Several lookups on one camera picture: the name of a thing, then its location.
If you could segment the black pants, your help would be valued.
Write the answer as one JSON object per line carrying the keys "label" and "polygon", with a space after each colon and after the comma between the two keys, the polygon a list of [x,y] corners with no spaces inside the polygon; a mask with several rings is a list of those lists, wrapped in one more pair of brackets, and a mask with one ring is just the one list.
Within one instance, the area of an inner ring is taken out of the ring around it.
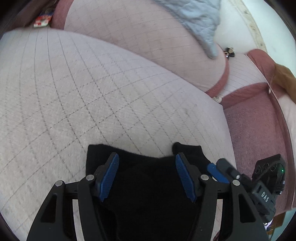
{"label": "black pants", "polygon": [[109,195],[98,205],[108,240],[191,240],[197,207],[186,196],[175,156],[153,158],[104,144],[89,145],[86,174],[112,153],[119,167]]}

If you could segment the pink quilted bed cover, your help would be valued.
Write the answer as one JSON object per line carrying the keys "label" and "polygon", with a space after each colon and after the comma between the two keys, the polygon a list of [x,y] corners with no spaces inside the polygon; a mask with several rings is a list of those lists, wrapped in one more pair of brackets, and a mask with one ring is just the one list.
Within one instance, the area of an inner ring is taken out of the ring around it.
{"label": "pink quilted bed cover", "polygon": [[175,142],[235,163],[222,106],[165,68],[62,30],[1,38],[1,214],[18,239],[55,181],[85,175],[90,144],[162,157]]}

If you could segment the small black white toy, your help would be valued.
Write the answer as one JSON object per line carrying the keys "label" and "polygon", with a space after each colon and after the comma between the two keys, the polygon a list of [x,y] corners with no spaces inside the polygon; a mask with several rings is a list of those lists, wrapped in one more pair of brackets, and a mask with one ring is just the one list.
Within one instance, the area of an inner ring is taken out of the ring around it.
{"label": "small black white toy", "polygon": [[225,48],[224,54],[227,59],[235,57],[235,51],[232,47]]}

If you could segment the grey quilted blanket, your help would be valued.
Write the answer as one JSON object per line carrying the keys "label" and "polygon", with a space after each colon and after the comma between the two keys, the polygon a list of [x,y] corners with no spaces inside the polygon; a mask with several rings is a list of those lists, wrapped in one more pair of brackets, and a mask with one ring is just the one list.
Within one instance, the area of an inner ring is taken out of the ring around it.
{"label": "grey quilted blanket", "polygon": [[155,3],[168,11],[196,38],[209,58],[218,56],[214,35],[220,24],[221,1],[158,0]]}

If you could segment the pink quilted bolster pillow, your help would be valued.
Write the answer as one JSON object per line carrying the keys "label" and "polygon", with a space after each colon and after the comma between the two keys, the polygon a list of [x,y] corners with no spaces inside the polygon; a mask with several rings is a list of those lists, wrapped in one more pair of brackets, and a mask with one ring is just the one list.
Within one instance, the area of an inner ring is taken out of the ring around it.
{"label": "pink quilted bolster pillow", "polygon": [[216,58],[209,58],[196,38],[153,1],[59,1],[51,26],[125,48],[211,97],[229,77],[221,47],[216,47]]}

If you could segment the red white small box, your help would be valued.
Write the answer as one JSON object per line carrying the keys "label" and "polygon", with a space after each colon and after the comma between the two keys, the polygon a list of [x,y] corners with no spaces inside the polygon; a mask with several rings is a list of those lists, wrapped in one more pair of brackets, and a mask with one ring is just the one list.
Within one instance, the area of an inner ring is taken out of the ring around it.
{"label": "red white small box", "polygon": [[33,23],[34,28],[46,27],[53,17],[54,9],[46,9],[40,13]]}

